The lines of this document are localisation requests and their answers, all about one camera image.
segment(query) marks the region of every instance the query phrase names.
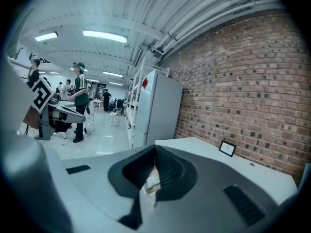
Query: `ceiling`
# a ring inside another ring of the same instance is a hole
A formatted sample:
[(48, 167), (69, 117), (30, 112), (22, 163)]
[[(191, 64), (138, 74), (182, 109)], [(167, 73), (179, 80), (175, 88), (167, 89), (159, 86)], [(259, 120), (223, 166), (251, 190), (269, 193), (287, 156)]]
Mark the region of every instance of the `ceiling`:
[[(219, 16), (250, 2), (254, 5)], [(247, 10), (278, 6), (277, 0), (38, 0), (20, 42), (64, 70), (70, 70), (73, 62), (82, 62), (88, 69), (87, 78), (128, 86), (138, 69), (135, 66), (138, 48), (142, 50), (138, 64), (148, 54), (152, 56), (148, 60), (154, 63), (191, 37), (208, 30), (213, 23), (248, 13)], [(219, 19), (206, 23), (216, 16)], [(124, 44), (83, 36), (85, 29), (121, 34), (128, 41)], [(55, 39), (35, 40), (54, 31), (58, 33)], [(121, 74), (124, 78), (104, 75), (102, 71)]]

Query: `floor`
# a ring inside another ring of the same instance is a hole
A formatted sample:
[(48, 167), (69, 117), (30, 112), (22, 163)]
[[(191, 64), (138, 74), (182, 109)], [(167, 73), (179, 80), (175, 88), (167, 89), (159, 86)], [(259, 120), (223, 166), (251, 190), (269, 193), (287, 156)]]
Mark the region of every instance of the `floor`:
[[(86, 130), (87, 134), (91, 134), (91, 137), (88, 136), (90, 137), (88, 138), (86, 134), (84, 134), (84, 140), (82, 142), (72, 142), (75, 137), (75, 124), (72, 124), (72, 129), (67, 131), (66, 139), (63, 138), (63, 133), (56, 133), (50, 141), (40, 142), (45, 148), (55, 149), (62, 160), (93, 157), (128, 150), (129, 141), (127, 138), (124, 116), (119, 116), (119, 126), (107, 124), (109, 117), (109, 113), (102, 110), (94, 113), (94, 120), (87, 116)], [(23, 124), (19, 130), (21, 134), (25, 132), (25, 128), (26, 125)], [(28, 132), (29, 137), (36, 135), (38, 135), (38, 130), (32, 131), (32, 129), (30, 129)]]

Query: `green jersey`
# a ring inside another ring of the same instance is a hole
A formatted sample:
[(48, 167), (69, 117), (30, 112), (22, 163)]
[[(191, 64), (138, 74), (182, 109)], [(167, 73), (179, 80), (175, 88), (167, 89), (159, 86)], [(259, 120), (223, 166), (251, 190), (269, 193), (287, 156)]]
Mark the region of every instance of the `green jersey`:
[[(75, 85), (75, 93), (81, 91), (82, 89), (87, 89), (86, 79), (83, 74), (80, 74), (79, 77), (77, 77), (74, 80), (74, 85)], [(87, 102), (86, 93), (83, 93), (74, 99), (74, 105), (85, 105), (86, 102)]]

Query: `white table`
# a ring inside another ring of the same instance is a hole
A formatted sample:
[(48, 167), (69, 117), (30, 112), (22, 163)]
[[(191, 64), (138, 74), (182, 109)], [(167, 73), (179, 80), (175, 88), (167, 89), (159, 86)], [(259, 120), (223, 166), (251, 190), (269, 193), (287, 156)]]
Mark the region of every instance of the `white table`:
[(102, 101), (99, 100), (99, 99), (94, 99), (93, 102), (96, 104), (96, 107), (97, 107), (97, 105), (98, 105), (98, 112), (99, 112), (99, 111), (100, 111), (100, 108), (101, 108), (101, 103), (102, 103)]
[(62, 105), (64, 107), (74, 107), (74, 102), (69, 102), (69, 101), (60, 101), (59, 102), (59, 105)]
[(236, 155), (227, 156), (218, 151), (218, 147), (196, 137), (158, 140), (155, 141), (155, 144), (222, 162), (261, 187), (278, 205), (297, 192), (292, 176), (257, 163), (253, 163), (255, 166), (251, 166), (251, 161)]

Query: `white refrigerator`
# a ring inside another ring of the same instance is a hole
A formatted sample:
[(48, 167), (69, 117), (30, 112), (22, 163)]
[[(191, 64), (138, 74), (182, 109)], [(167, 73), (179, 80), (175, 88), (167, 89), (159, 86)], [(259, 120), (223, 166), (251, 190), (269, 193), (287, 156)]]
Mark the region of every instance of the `white refrigerator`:
[(182, 84), (156, 70), (143, 81), (145, 86), (141, 86), (134, 128), (134, 148), (173, 138), (183, 91)]

